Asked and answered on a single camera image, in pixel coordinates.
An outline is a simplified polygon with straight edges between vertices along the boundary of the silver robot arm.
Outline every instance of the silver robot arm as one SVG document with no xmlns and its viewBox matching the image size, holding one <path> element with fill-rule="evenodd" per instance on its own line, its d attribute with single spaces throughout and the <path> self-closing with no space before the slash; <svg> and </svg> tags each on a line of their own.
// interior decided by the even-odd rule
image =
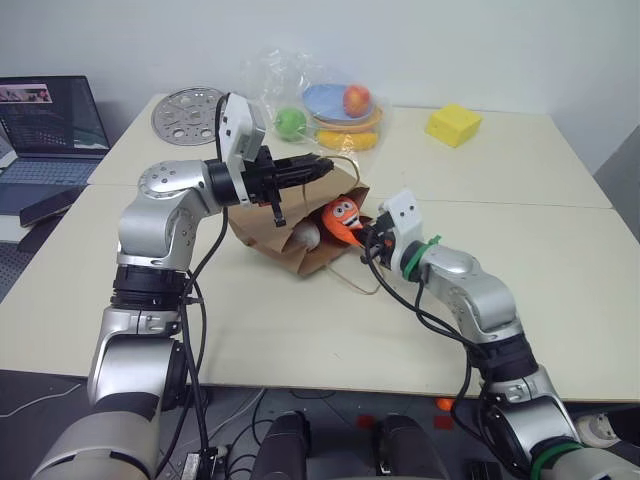
<svg viewBox="0 0 640 480">
<path fill-rule="evenodd" d="M 114 293 L 87 383 L 93 413 L 60 436 L 33 479 L 156 477 L 159 413 L 175 408 L 186 388 L 189 347 L 173 337 L 188 301 L 185 272 L 198 223 L 230 205 L 270 203 L 276 225 L 284 225 L 280 189 L 333 168 L 311 154 L 273 161 L 261 146 L 259 111 L 238 95 L 227 97 L 221 113 L 221 159 L 163 162 L 141 176 L 120 219 Z M 202 478 L 209 461 L 197 472 Z"/>
<path fill-rule="evenodd" d="M 422 281 L 449 307 L 485 382 L 480 419 L 502 459 L 545 480 L 638 478 L 640 469 L 605 450 L 583 448 L 547 371 L 527 342 L 513 295 L 468 253 L 424 241 L 415 197 L 404 190 L 379 207 L 365 234 L 381 264 Z"/>
</svg>

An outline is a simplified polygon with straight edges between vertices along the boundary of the brown paper bag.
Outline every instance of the brown paper bag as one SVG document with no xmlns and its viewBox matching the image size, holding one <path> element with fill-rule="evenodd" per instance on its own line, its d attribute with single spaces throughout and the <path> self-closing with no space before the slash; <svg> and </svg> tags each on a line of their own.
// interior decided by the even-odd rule
<svg viewBox="0 0 640 480">
<path fill-rule="evenodd" d="M 340 168 L 334 168 L 324 177 L 306 186 L 307 214 L 302 196 L 302 187 L 287 188 L 280 192 L 282 213 L 287 224 L 276 228 L 270 206 L 235 206 L 229 209 L 229 225 L 245 245 L 273 258 L 287 270 L 305 276 L 324 267 L 339 257 L 349 245 L 333 237 L 322 224 L 322 207 L 341 195 L 351 198 L 358 207 L 362 206 L 369 187 L 358 183 Z M 302 220 L 310 219 L 320 230 L 320 245 L 311 251 L 297 243 L 292 237 L 293 228 Z"/>
</svg>

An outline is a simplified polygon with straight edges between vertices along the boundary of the cartoon face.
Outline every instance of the cartoon face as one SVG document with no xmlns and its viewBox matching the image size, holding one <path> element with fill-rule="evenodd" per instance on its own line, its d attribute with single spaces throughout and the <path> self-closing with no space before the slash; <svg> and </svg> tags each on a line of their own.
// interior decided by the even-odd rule
<svg viewBox="0 0 640 480">
<path fill-rule="evenodd" d="M 322 211 L 322 223 L 336 238 L 352 245 L 360 245 L 352 230 L 362 229 L 360 210 L 348 197 L 339 197 L 325 205 Z"/>
</svg>

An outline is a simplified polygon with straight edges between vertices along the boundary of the blue plate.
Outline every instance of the blue plate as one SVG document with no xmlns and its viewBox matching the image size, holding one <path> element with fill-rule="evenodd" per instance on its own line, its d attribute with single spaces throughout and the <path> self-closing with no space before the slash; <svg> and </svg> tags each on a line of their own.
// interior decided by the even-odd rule
<svg viewBox="0 0 640 480">
<path fill-rule="evenodd" d="M 307 110 L 318 120 L 342 125 L 358 124 L 367 120 L 374 111 L 373 102 L 369 102 L 367 113 L 361 117 L 350 117 L 344 111 L 343 97 L 346 85 L 332 83 L 311 85 L 302 94 Z"/>
</svg>

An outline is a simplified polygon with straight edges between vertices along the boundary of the yellow sponge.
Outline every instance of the yellow sponge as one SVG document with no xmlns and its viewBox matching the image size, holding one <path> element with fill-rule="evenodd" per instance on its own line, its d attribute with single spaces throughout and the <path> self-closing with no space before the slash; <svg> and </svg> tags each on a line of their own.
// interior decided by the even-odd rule
<svg viewBox="0 0 640 480">
<path fill-rule="evenodd" d="M 457 147 L 476 133 L 481 121 L 482 117 L 477 113 L 451 103 L 431 115 L 427 133 Z"/>
</svg>

